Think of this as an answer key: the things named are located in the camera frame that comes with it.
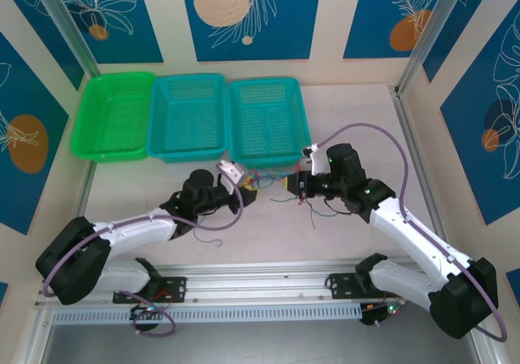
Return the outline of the teal plastic basket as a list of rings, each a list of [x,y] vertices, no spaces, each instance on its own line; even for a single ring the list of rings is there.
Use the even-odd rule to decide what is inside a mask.
[[[311,144],[299,82],[292,77],[227,85],[229,154],[248,168],[293,166]]]
[[[165,163],[220,158],[228,147],[225,89],[220,74],[157,78],[149,106],[147,155]]]

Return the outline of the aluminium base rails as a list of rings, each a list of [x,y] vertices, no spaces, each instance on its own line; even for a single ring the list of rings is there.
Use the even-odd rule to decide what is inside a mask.
[[[333,273],[353,273],[361,260],[155,265],[163,277],[185,277],[184,302],[174,307],[331,304]]]

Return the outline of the green plastic basket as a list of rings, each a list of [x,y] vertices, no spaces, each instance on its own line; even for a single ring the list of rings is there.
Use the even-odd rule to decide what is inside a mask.
[[[96,163],[147,158],[150,100],[156,75],[147,71],[94,77],[84,89],[71,138],[77,158]]]

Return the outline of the grey metal sheet panel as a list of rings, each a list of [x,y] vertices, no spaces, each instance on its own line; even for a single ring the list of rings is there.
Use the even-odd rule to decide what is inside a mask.
[[[431,328],[349,321],[186,324],[173,336],[128,326],[53,327],[42,364],[480,364],[468,340]]]

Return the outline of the aluminium frame post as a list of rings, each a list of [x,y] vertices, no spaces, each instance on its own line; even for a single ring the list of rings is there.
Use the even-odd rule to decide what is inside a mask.
[[[414,47],[409,60],[401,74],[398,83],[395,86],[396,96],[400,99],[404,97],[405,92],[414,82],[415,76],[422,68],[423,62],[429,55],[440,31],[450,16],[457,0],[438,0],[426,27],[423,29],[416,46]]]
[[[63,0],[41,0],[54,25],[90,78],[100,76],[98,64]]]

